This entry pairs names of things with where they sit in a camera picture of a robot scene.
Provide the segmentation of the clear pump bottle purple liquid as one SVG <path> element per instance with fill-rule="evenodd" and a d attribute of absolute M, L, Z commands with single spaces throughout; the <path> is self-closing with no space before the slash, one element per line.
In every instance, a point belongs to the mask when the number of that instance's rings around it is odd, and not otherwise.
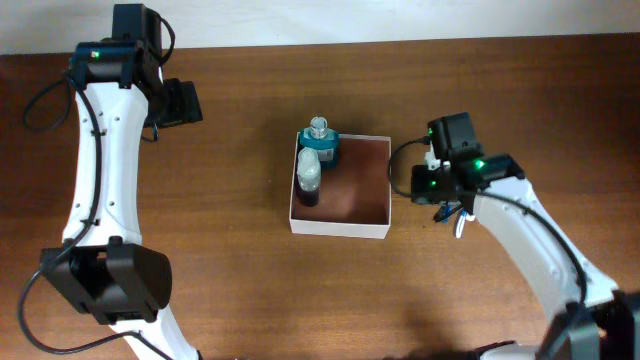
<path fill-rule="evenodd" d="M 315 149 L 304 147 L 298 153 L 296 183 L 300 202 L 307 207 L 316 206 L 319 202 L 321 164 Z"/>

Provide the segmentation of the blue mouthwash bottle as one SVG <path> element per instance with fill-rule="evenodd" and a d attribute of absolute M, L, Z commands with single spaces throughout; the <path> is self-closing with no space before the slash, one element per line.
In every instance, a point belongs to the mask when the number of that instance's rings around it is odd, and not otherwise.
<path fill-rule="evenodd" d="M 302 147 L 314 149 L 323 169 L 334 168 L 338 161 L 340 134 L 328 126 L 321 116 L 311 119 L 310 125 L 301 131 L 299 143 Z"/>

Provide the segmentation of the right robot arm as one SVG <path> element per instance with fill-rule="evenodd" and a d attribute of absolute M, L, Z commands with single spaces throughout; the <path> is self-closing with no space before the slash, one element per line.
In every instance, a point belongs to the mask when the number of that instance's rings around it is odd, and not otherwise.
<path fill-rule="evenodd" d="M 457 226 L 475 220 L 500 243 L 549 320 L 542 342 L 473 350 L 472 359 L 636 359 L 639 295 L 626 293 L 593 265 L 542 206 L 508 154 L 487 156 L 467 113 L 429 122 L 425 162 L 412 171 L 410 197 L 454 205 Z"/>

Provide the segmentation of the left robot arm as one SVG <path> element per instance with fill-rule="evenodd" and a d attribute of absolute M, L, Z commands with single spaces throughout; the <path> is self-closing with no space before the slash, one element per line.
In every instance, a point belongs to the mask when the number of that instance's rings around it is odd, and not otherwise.
<path fill-rule="evenodd" d="M 77 45 L 65 74 L 75 91 L 79 150 L 62 245 L 41 253 L 39 274 L 79 313 L 109 326 L 140 359 L 198 359 L 170 309 L 168 257 L 146 248 L 137 213 L 145 128 L 203 115 L 190 81 L 163 79 L 170 28 L 143 4 L 117 4 L 112 34 Z"/>

